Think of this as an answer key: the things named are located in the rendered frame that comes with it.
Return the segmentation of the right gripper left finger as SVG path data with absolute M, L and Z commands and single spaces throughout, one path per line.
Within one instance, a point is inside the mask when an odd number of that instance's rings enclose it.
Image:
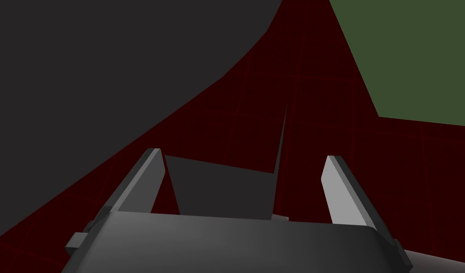
M 151 212 L 164 175 L 161 150 L 147 149 L 85 229 L 90 230 L 111 212 Z

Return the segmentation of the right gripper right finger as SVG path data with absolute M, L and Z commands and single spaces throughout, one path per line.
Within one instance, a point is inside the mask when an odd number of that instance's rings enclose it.
M 395 242 L 385 222 L 341 156 L 328 155 L 321 184 L 332 223 L 368 226 Z

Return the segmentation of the dark grey round table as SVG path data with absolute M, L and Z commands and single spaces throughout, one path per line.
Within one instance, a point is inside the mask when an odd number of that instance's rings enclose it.
M 282 0 L 0 0 L 0 236 L 223 77 Z

